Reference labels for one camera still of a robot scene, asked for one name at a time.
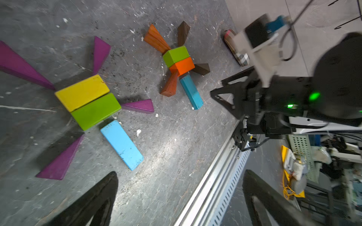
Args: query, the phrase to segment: brown wooden block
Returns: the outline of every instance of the brown wooden block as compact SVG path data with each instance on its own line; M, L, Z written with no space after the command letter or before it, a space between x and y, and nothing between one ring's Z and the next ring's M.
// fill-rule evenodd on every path
M171 49L153 24L150 25L147 34L144 36L144 41L152 45L162 54L165 54L168 50Z
M183 46L186 42L187 35L189 34L190 26L187 25L185 21L183 21L177 29L177 40L178 46Z
M210 73L210 67L209 64L195 64L195 68L192 69L192 71L201 75L206 75Z
M165 87L160 92L161 95L170 97L176 94L178 75L179 73L175 72L168 78Z

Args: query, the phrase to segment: perforated metal panel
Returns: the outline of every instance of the perforated metal panel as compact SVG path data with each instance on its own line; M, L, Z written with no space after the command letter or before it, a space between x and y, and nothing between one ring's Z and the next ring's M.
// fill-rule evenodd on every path
M224 214L226 212L227 207L229 206L232 194L234 193L234 190L236 188L237 182L240 179L240 176L244 170L244 166L247 163L247 160L249 158L251 151L245 151L242 152L239 156L239 162L236 164L233 173L228 178L228 185L226 186L226 190L223 191L222 194L222 200L218 204L218 207L216 209L216 212L214 213L211 222L209 223L209 226L219 226L221 223L221 220L224 217Z
M308 163L308 173L306 175L308 180L318 183L318 178L315 174L315 164L312 156L312 149L309 142L308 135L288 135L290 147L293 153L304 155Z

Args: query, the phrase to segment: purple triangular block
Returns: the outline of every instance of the purple triangular block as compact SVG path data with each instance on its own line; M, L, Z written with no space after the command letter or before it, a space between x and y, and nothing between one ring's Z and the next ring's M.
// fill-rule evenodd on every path
M132 103L125 103L121 105L122 109L130 110L130 111L138 111L146 114L150 114L155 112L151 99L147 99L144 101L136 101Z
M110 45L105 43L97 36L94 37L93 75L97 74L98 71L101 69L110 51Z
M73 161L75 153L82 142L84 134L72 143L65 151L56 157L49 165L47 165L36 177L62 180L69 168L70 163Z
M51 82L39 74L3 41L0 41L0 70L45 88L55 90Z

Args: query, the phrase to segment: yellow box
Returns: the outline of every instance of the yellow box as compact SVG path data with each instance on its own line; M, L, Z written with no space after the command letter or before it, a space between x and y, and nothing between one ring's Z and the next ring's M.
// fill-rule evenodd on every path
M72 112L108 92L109 88L101 77L96 74L55 92L55 95L66 109Z

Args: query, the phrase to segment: orange wooden block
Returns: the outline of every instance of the orange wooden block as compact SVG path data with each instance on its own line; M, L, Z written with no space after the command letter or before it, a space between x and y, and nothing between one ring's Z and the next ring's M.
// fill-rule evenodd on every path
M174 63L174 65L172 65L170 67L170 71L171 71L171 73L178 72L179 76L181 76L194 68L195 68L195 65L192 62L191 57L188 57L182 61Z
M150 28L144 37L144 41L152 45L162 54L165 54L168 50L171 49L153 24L150 25Z

